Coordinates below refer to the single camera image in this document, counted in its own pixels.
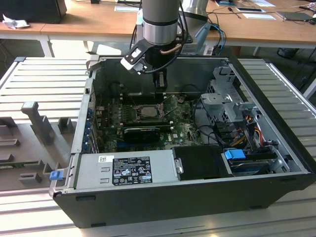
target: floor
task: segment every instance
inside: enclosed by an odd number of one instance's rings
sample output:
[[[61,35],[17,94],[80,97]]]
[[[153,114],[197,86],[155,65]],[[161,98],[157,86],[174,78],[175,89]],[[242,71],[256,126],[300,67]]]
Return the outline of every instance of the floor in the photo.
[[[0,44],[0,78],[4,75],[6,69],[13,62],[17,56],[26,57],[43,57],[41,45],[37,40],[18,40],[18,39],[5,39]],[[89,42],[89,49],[92,49],[93,43]],[[53,40],[52,47],[55,57],[63,58],[87,58],[89,55],[85,53],[82,41],[66,41],[66,40]],[[128,43],[107,43],[106,45],[100,44],[98,46],[98,54],[125,54],[128,49]],[[241,49],[241,57],[252,58],[254,47],[243,47]],[[263,48],[258,57],[269,59],[274,65],[297,87],[301,87],[302,82],[310,77],[312,80],[316,78],[316,73],[311,75],[316,67],[316,53],[314,57],[309,59],[303,68],[302,66],[310,56],[312,49],[300,49],[293,59],[281,58],[277,55],[277,48]],[[232,53],[229,46],[224,48],[222,55],[228,56]],[[311,98],[311,102],[316,104],[316,96]]]

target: warning label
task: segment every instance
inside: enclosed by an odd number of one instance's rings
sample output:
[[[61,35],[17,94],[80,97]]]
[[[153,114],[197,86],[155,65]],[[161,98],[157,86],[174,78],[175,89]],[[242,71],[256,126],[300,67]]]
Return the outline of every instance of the warning label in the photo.
[[[146,184],[152,182],[153,178],[149,157],[113,159],[113,185]]]

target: wooden desk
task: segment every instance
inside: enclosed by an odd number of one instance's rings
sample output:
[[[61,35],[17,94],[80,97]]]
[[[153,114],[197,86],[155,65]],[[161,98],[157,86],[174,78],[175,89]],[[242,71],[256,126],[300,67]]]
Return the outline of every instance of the wooden desk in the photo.
[[[46,24],[41,33],[44,35],[67,36],[132,36],[136,22],[136,12],[114,11],[115,3],[90,1],[75,2],[65,0],[67,14],[61,24]]]
[[[304,5],[307,2],[297,0],[268,0],[274,4],[278,9],[271,7],[261,7],[266,12],[275,11],[299,11],[298,7],[279,9],[281,7],[289,7],[295,5]],[[239,19],[235,14],[221,14],[231,13],[227,8],[219,9],[214,2],[210,2],[207,11],[217,14],[219,18],[220,27],[225,31],[227,36],[227,43],[229,45],[238,46],[269,46],[280,47],[279,45],[297,45],[301,48],[316,46],[316,26],[309,23],[283,21],[283,19],[276,13],[271,13],[276,20],[260,20],[260,19],[247,19],[242,14],[239,14]],[[312,16],[311,11],[304,11],[304,13]],[[215,14],[209,15],[210,19],[216,23]],[[208,35],[208,40],[213,40],[218,36],[217,32],[211,32]]]
[[[90,4],[90,1],[65,1],[68,11],[61,24],[31,23],[30,28],[18,30],[11,30],[0,24],[0,38],[39,40],[45,56],[53,56],[50,40],[130,41],[136,21],[135,12],[116,12],[114,11],[115,3]],[[272,12],[298,11],[300,10],[298,7],[287,7],[308,3],[298,0],[268,1],[276,7],[263,9]],[[219,13],[220,27],[227,35],[226,45],[289,48],[314,48],[316,46],[316,26],[309,23],[299,25],[291,21],[283,22],[275,13],[271,15],[276,20],[247,19],[242,14],[239,14],[241,19],[238,19],[234,14],[222,14],[230,13],[227,8],[219,8],[222,7],[210,1],[207,11]],[[216,22],[214,14],[210,14],[210,19]],[[218,32],[210,32],[207,43],[214,45],[218,38]]]

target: blue release tab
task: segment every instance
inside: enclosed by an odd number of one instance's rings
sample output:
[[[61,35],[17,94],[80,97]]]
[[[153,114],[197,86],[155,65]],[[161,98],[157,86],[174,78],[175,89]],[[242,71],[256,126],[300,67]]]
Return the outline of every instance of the blue release tab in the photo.
[[[224,154],[225,154],[226,159],[245,159],[246,158],[243,150],[240,150],[240,149],[228,150]]]
[[[63,180],[63,171],[52,171],[50,173],[49,179],[50,180]]]

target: computer case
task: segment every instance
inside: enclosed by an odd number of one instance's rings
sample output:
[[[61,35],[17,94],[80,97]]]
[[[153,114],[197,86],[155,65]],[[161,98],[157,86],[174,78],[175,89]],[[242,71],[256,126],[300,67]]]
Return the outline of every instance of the computer case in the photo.
[[[2,14],[14,20],[59,24],[66,14],[65,0],[2,0]]]

